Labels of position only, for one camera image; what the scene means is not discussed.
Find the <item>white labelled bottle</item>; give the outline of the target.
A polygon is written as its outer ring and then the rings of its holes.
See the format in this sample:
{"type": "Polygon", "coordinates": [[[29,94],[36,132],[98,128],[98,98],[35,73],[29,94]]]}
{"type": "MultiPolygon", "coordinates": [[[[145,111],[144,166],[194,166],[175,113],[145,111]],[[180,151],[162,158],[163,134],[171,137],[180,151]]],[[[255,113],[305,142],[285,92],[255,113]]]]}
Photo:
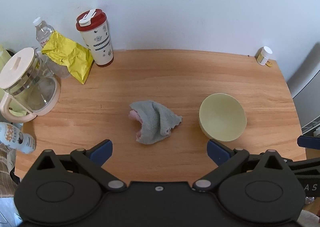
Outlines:
{"type": "Polygon", "coordinates": [[[36,140],[33,136],[23,133],[18,127],[6,123],[0,123],[1,143],[7,147],[19,150],[24,154],[30,154],[36,149],[36,140]]]}

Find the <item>clear plastic water bottle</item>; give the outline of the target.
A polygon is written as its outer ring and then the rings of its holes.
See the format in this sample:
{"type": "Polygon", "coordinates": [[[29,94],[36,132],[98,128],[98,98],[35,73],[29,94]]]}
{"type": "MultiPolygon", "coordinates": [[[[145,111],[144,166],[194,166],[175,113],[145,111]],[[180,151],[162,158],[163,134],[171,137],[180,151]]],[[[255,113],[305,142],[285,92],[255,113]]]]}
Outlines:
{"type": "Polygon", "coordinates": [[[36,40],[39,42],[41,47],[44,47],[54,32],[54,28],[51,25],[48,25],[41,17],[37,17],[33,21],[33,24],[36,29],[36,40]]]}

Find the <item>yellow foil bag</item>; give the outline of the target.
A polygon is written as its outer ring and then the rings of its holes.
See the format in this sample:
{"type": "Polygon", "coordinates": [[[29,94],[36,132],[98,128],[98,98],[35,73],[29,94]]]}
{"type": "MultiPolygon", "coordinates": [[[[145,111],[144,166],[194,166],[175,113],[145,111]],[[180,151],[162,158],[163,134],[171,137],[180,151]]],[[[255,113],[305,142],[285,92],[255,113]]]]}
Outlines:
{"type": "Polygon", "coordinates": [[[89,49],[54,31],[42,48],[42,53],[58,65],[67,67],[77,81],[85,84],[93,64],[89,49]]]}

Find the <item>glass pitcher white lid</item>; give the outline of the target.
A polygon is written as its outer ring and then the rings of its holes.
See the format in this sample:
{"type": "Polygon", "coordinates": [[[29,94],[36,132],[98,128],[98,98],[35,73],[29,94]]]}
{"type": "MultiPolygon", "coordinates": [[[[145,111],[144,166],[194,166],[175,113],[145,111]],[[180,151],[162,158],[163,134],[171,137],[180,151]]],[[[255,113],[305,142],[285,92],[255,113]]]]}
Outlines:
{"type": "Polygon", "coordinates": [[[13,123],[26,123],[46,115],[57,104],[61,92],[60,83],[34,48],[24,48],[8,60],[1,70],[1,89],[1,114],[13,123]],[[25,116],[9,111],[13,100],[27,112],[25,116]]]}

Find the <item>small white lidded jar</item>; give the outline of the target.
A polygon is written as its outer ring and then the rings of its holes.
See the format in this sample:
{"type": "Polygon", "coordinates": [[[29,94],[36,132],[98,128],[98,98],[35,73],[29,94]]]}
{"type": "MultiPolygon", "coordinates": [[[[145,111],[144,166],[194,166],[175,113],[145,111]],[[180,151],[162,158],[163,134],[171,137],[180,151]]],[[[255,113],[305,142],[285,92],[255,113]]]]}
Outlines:
{"type": "Polygon", "coordinates": [[[263,46],[256,55],[256,61],[260,65],[265,65],[272,56],[273,51],[268,46],[263,46]]]}

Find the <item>red lidded patterned tumbler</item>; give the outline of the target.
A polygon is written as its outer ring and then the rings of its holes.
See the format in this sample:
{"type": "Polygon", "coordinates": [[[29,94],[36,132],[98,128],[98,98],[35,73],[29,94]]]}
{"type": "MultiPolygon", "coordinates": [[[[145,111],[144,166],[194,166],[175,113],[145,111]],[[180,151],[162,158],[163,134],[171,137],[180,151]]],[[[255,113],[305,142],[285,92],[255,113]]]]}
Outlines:
{"type": "Polygon", "coordinates": [[[107,27],[107,16],[101,9],[91,9],[76,19],[76,29],[98,66],[107,66],[114,55],[107,27]]]}

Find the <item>pale green bowl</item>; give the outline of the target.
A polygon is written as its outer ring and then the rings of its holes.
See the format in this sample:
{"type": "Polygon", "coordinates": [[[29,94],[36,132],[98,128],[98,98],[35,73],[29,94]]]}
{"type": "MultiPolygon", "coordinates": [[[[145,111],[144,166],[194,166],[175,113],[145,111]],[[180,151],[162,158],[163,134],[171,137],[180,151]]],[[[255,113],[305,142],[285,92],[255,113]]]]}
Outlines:
{"type": "Polygon", "coordinates": [[[200,105],[199,124],[207,137],[231,142],[243,134],[247,117],[237,99],[225,93],[214,93],[200,105]]]}

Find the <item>small yellow round object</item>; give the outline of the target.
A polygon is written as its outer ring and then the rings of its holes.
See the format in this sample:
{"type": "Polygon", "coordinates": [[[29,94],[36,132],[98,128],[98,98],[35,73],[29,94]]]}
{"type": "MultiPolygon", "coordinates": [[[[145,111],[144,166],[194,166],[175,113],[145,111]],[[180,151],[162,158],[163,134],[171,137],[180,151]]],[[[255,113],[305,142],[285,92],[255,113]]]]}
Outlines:
{"type": "Polygon", "coordinates": [[[266,66],[272,67],[272,63],[268,60],[268,61],[266,62],[266,66]]]}

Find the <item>grey pink cloth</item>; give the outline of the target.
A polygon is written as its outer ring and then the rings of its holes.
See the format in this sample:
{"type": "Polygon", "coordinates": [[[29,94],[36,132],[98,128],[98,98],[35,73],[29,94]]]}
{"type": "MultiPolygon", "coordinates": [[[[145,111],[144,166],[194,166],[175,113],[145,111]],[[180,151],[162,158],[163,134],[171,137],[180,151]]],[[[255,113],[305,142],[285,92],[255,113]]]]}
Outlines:
{"type": "Polygon", "coordinates": [[[153,100],[133,102],[130,108],[129,117],[141,124],[136,134],[136,141],[140,144],[152,145],[162,141],[182,122],[182,116],[153,100]]]}

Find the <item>grey cabinet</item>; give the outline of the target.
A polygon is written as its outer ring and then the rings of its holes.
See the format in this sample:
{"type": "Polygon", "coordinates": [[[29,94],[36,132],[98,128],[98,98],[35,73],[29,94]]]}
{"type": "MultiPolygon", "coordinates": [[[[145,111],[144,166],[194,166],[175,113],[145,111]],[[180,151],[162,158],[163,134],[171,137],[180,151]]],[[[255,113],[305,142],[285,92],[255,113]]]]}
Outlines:
{"type": "Polygon", "coordinates": [[[319,43],[288,80],[302,133],[319,127],[319,43]]]}

